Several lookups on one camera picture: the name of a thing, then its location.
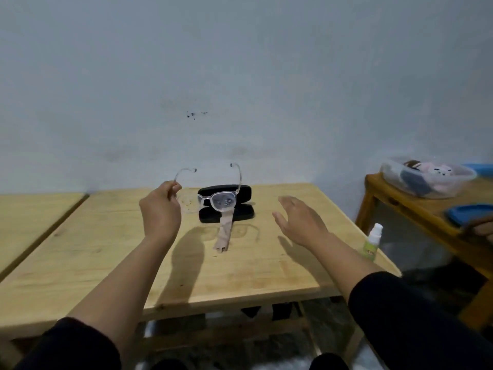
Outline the dark blue cloth item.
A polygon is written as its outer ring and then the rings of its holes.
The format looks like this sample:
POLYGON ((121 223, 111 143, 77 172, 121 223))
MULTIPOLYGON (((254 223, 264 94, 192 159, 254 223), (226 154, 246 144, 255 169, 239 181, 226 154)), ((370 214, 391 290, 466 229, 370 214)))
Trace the dark blue cloth item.
POLYGON ((431 194, 433 192, 433 189, 424 179, 421 172, 418 170, 411 170, 402 170, 400 172, 399 177, 404 186, 403 190, 416 197, 421 198, 424 198, 427 195, 431 194))

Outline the black eyeglasses case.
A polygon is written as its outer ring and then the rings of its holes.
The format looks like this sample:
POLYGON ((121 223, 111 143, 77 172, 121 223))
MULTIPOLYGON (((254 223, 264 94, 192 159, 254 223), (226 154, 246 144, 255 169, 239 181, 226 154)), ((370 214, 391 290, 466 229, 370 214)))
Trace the black eyeglasses case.
POLYGON ((218 206, 219 193, 227 193, 226 208, 234 209, 232 221, 245 221, 255 217, 255 211, 250 204, 252 189, 250 186, 241 186, 238 193, 237 185, 221 185, 203 187, 198 190, 199 203, 203 207, 199 211, 199 220, 202 224, 218 224, 223 214, 215 210, 214 205, 218 206))

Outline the small white green spray bottle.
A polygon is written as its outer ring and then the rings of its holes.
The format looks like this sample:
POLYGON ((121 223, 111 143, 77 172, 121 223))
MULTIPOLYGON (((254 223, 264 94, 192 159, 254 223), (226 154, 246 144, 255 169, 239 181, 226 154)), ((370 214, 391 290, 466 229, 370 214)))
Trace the small white green spray bottle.
POLYGON ((367 240, 361 249, 361 255, 371 261, 374 261, 380 246, 383 226, 374 224, 373 229, 369 232, 367 240))

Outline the large light wooden table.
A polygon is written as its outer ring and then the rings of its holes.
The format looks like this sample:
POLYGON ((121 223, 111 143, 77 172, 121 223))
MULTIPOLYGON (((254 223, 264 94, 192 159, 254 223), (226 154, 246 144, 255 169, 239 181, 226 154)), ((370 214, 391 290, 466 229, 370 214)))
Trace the large light wooden table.
MULTIPOLYGON (((138 200, 149 189, 90 194, 0 283, 0 361, 23 357, 14 339, 36 337, 67 315, 143 237, 138 200)), ((271 213, 279 195, 313 207, 354 249, 366 235, 309 183, 252 186, 255 217, 233 226, 229 250, 213 249, 217 230, 184 215, 176 242, 152 285, 141 321, 339 296, 306 249, 286 245, 271 213)))

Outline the pink plush toy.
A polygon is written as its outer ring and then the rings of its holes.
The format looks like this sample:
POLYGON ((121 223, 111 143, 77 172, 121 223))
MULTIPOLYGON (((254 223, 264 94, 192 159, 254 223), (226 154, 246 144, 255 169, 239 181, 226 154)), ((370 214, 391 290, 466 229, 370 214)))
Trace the pink plush toy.
POLYGON ((411 168, 419 171, 424 181, 428 183, 440 182, 444 179, 443 177, 451 177, 454 175, 450 166, 443 164, 436 165, 433 162, 417 162, 412 165, 411 168))

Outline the person's right hand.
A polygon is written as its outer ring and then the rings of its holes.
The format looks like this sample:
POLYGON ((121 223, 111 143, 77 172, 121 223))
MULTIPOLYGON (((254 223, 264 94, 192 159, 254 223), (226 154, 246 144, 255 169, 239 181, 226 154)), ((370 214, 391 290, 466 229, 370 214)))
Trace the person's right hand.
POLYGON ((278 200, 290 214, 291 236, 286 236, 289 240, 312 251, 331 237, 322 218, 304 201, 293 196, 280 196, 278 200))

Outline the person's right forearm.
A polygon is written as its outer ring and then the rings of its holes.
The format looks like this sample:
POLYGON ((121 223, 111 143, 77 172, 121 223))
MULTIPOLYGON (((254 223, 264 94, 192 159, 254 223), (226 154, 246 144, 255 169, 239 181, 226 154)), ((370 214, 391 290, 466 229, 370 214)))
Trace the person's right forearm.
POLYGON ((493 344, 327 231, 300 241, 389 370, 493 370, 493 344))

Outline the person's left hand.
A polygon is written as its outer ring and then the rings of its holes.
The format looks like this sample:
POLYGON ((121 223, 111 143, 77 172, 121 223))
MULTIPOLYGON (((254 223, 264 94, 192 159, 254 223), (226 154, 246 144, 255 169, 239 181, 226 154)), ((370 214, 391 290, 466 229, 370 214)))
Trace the person's left hand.
POLYGON ((182 223, 177 199, 168 199, 168 182, 176 181, 165 181, 139 201, 145 239, 163 247, 174 243, 182 223))

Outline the blue plastic lid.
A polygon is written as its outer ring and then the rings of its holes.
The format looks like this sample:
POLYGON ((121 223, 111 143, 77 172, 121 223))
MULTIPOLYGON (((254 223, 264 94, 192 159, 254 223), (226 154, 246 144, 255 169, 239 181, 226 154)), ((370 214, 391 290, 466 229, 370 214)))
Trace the blue plastic lid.
POLYGON ((445 211, 445 217, 456 227, 493 215, 493 204, 459 205, 445 211))
POLYGON ((493 179, 493 163, 466 163, 463 166, 475 171, 479 177, 493 179))

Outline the clear frame eyeglasses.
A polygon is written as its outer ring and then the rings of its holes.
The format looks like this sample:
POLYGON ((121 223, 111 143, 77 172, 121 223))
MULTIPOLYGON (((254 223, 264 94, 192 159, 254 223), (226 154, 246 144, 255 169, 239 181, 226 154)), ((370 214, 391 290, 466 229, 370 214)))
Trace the clear frame eyeglasses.
POLYGON ((182 213, 192 214, 199 212, 201 209, 206 208, 206 201, 209 202, 213 210, 218 212, 234 210, 237 204, 237 196, 242 187, 242 171, 237 163, 230 163, 230 167, 238 170, 239 180, 236 189, 221 188, 219 192, 213 193, 210 196, 203 196, 199 193, 187 193, 181 190, 176 194, 176 198, 182 213))

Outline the clear plastic storage container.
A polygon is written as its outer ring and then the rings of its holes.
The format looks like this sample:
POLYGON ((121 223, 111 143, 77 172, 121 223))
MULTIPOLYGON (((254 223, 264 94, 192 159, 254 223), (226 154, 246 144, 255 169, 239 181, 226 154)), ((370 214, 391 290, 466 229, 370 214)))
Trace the clear plastic storage container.
POLYGON ((477 173, 472 169, 462 165, 444 163, 440 159, 425 159, 422 161, 407 157, 390 157, 382 162, 380 172, 386 182, 399 190, 408 193, 403 190, 404 186, 399 175, 402 170, 410 171, 412 165, 417 162, 433 162, 436 165, 447 165, 452 168, 454 173, 451 177, 443 177, 444 179, 440 182, 428 183, 433 189, 433 192, 424 197, 426 199, 454 198, 463 190, 467 183, 477 178, 477 173))

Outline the small orange wooden table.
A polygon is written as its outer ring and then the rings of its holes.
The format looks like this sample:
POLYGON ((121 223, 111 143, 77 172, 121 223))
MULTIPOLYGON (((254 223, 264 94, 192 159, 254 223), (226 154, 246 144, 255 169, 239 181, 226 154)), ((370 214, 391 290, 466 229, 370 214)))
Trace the small orange wooden table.
POLYGON ((457 197, 438 200, 407 194, 387 183, 382 173, 366 175, 364 184, 365 194, 355 221, 356 226, 363 233, 369 233, 379 202, 417 225, 454 256, 487 278, 476 297, 460 312, 460 320, 474 330, 482 330, 493 324, 493 246, 467 241, 445 216, 445 211, 454 206, 493 204, 493 178, 476 178, 468 182, 457 197))

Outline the beige lens cleaning cloth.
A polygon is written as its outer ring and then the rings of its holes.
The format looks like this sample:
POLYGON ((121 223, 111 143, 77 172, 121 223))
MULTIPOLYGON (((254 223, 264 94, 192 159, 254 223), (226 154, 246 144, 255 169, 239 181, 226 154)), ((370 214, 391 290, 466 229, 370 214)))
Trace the beige lens cleaning cloth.
POLYGON ((234 209, 221 212, 217 240, 213 247, 218 253, 223 253, 228 250, 233 227, 233 217, 234 209))

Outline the person's left forearm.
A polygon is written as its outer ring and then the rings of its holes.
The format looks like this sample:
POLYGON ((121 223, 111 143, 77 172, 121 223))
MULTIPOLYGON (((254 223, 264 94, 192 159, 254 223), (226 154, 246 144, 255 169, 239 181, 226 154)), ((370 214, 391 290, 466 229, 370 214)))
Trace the person's left forearm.
POLYGON ((147 235, 14 370, 121 370, 172 237, 147 235))

